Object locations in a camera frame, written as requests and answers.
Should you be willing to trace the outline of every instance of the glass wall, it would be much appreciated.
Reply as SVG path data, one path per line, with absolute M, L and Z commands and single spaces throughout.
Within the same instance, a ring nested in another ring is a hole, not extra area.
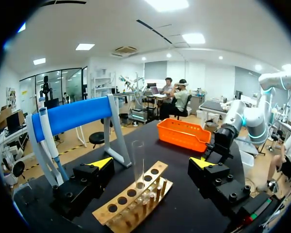
M 21 80 L 19 82 L 20 87 L 20 108 L 23 113 L 36 113 L 37 105 L 35 100 L 35 76 Z
M 47 72 L 43 74 L 39 74 L 36 76 L 36 94 L 38 96 L 37 99 L 40 97 L 40 91 L 43 90 L 43 83 L 44 83 L 44 77 L 48 76 L 48 87 L 52 88 L 52 93 L 53 96 L 51 97 L 51 93 L 48 92 L 48 99 L 50 100 L 51 98 L 56 99 L 58 98 L 59 104 L 63 104 L 63 97 L 62 97 L 62 71 L 57 70 L 57 71 L 52 71 L 52 72 Z
M 82 100 L 82 75 L 81 69 L 62 70 L 62 93 L 69 96 L 71 103 Z

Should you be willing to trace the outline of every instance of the glass cylinder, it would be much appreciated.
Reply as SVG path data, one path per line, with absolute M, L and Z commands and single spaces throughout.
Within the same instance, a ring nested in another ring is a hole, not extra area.
M 142 189 L 144 187 L 144 157 L 145 146 L 143 141 L 133 141 L 132 148 L 132 165 L 134 169 L 136 188 Z

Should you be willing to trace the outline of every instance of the yellow black tape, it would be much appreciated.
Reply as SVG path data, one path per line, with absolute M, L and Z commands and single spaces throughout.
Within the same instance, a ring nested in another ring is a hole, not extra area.
M 82 145 L 78 145 L 78 146 L 76 146 L 76 147 L 74 147 L 74 148 L 71 148 L 71 149 L 69 149 L 69 150 L 66 150 L 66 151 L 64 151 L 64 152 L 62 152 L 62 153 L 59 153 L 59 156 L 61 156 L 61 155 L 63 155 L 63 154 L 66 154 L 66 153 L 68 153 L 68 152 L 71 152 L 71 151 L 73 151 L 73 150 L 75 150 L 75 149 L 77 149 L 77 148 L 79 148 L 79 147 L 81 147 L 81 146 L 83 146 L 83 144 L 82 144 Z M 34 168 L 34 167 L 39 166 L 39 165 L 40 165 L 40 164 L 35 164 L 35 165 L 33 165 L 33 166 L 29 167 L 29 168 L 26 168 L 24 171 L 28 171 L 28 170 L 30 170 L 31 168 Z

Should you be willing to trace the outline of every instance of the laptop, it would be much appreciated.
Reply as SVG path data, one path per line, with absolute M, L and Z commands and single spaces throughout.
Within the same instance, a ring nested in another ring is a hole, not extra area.
M 157 97 L 157 98 L 164 98 L 164 97 L 166 97 L 166 95 L 162 95 L 162 94 L 159 93 L 159 91 L 158 91 L 158 89 L 157 89 L 156 86 L 152 86 L 151 87 L 151 92 L 152 92 L 152 95 L 155 96 L 155 97 Z
M 18 113 L 14 113 L 13 115 L 10 115 L 6 119 L 6 124 L 8 126 L 8 130 L 9 130 L 6 137 L 25 127 L 25 125 L 19 125 Z

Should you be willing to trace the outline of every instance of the ceiling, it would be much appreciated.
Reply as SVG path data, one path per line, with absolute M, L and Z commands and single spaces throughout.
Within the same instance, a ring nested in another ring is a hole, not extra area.
M 24 74 L 50 65 L 84 62 L 90 56 L 109 57 L 118 47 L 132 46 L 139 53 L 124 60 L 137 63 L 142 63 L 144 56 L 147 62 L 166 60 L 167 51 L 175 53 L 171 60 L 204 60 L 250 70 L 260 64 L 261 72 L 274 72 L 291 63 L 290 38 L 258 1 L 188 2 L 189 8 L 165 13 L 156 12 L 144 0 L 44 6 L 26 22 L 26 30 L 17 34 L 6 61 L 14 71 Z M 188 46 L 180 36 L 186 33 L 202 33 L 206 43 Z M 95 46 L 90 51 L 75 51 L 79 43 Z M 33 64 L 43 57 L 45 64 Z

